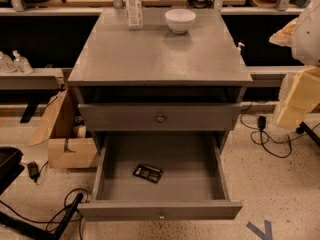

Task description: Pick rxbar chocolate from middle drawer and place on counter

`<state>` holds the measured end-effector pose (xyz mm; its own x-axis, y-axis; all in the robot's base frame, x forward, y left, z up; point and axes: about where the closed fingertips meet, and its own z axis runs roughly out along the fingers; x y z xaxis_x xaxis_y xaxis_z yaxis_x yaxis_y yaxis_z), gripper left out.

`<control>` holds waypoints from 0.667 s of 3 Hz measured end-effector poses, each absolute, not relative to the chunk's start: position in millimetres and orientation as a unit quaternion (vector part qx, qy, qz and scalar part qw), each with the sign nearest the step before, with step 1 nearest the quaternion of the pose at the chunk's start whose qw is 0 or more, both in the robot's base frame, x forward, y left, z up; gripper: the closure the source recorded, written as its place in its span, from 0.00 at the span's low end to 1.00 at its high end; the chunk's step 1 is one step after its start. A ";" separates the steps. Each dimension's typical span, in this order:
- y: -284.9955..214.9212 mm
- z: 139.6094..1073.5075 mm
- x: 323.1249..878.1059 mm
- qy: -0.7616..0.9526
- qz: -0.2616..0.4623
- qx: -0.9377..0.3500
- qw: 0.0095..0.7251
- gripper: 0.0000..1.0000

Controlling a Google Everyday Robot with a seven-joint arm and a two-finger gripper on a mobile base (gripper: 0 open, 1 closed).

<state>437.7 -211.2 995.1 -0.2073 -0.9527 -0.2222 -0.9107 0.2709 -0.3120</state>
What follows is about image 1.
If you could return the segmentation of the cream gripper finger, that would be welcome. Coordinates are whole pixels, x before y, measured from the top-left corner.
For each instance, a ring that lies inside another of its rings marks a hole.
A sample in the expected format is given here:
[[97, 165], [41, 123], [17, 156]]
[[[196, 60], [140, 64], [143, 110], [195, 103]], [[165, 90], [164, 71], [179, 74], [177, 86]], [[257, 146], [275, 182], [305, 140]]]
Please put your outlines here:
[[319, 104], [320, 68], [312, 66], [296, 74], [288, 73], [280, 88], [275, 123], [278, 127], [295, 130]]

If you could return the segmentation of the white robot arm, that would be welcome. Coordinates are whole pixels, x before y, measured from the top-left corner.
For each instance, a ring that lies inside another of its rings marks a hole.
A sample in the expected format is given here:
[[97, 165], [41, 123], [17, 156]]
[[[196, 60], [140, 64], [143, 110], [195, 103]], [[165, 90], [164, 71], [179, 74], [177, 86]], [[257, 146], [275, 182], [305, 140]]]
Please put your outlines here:
[[278, 127], [293, 131], [320, 104], [320, 0], [274, 33], [269, 42], [291, 48], [292, 57], [306, 66], [293, 76], [289, 89], [280, 92]]

